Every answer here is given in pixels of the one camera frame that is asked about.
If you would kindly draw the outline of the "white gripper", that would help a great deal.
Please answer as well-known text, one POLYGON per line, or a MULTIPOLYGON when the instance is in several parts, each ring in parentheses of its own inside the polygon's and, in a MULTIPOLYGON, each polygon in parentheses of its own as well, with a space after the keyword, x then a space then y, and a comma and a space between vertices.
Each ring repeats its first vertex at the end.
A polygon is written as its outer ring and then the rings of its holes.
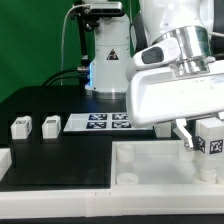
POLYGON ((175 120, 176 135, 187 151, 193 151, 185 119, 224 111, 224 63, 211 63, 209 68, 207 74, 179 78, 169 67, 137 72, 126 93, 131 125, 148 128, 175 120))

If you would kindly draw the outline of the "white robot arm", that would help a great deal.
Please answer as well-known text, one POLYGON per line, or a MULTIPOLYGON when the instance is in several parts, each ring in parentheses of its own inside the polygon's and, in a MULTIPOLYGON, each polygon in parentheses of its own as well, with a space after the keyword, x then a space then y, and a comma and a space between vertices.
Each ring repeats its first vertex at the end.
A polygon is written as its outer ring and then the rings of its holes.
POLYGON ((139 0, 133 21, 108 0, 84 0, 99 17, 88 93, 126 99, 134 128, 169 122, 193 147, 188 120, 224 111, 224 59, 212 53, 214 0, 139 0))

